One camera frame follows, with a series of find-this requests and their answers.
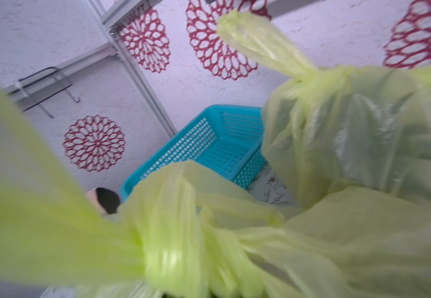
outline garbage bag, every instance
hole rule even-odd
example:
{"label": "garbage bag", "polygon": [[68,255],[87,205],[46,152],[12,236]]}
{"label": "garbage bag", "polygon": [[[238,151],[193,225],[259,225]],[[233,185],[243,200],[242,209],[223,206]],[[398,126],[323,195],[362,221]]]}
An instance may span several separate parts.
{"label": "garbage bag", "polygon": [[238,11],[217,32],[291,77],[262,110],[262,154],[301,207],[349,186],[431,204],[431,64],[319,69],[269,20]]}
{"label": "garbage bag", "polygon": [[431,297],[431,208],[356,186],[279,208],[187,161],[107,220],[0,92],[0,279],[81,298]]}

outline red flower decal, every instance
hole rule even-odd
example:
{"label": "red flower decal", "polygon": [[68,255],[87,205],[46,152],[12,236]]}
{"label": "red flower decal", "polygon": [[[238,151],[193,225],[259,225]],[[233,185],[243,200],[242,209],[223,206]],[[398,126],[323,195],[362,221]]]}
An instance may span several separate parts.
{"label": "red flower decal", "polygon": [[108,169],[124,151],[124,134],[108,117],[78,119],[65,134],[63,147],[72,164],[88,172]]}
{"label": "red flower decal", "polygon": [[[247,77],[258,65],[234,50],[217,35],[217,20],[234,9],[236,0],[217,0],[207,4],[205,0],[189,0],[186,10],[187,32],[190,44],[203,67],[226,80]],[[242,0],[239,10],[271,18],[266,9],[267,0]]]}
{"label": "red flower decal", "polygon": [[143,68],[160,73],[169,64],[169,39],[158,13],[148,1],[132,12],[119,27],[129,53]]}
{"label": "red flower decal", "polygon": [[383,64],[410,69],[431,63],[431,0],[416,0],[392,29]]}

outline turquoise basket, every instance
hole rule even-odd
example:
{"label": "turquoise basket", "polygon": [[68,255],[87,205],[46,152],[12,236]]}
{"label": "turquoise basket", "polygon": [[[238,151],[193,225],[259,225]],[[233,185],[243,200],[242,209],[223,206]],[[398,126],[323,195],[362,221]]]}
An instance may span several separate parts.
{"label": "turquoise basket", "polygon": [[123,202],[133,187],[160,167],[188,159],[246,189],[265,164],[260,153],[264,127],[261,108],[213,105],[203,110],[126,179]]}

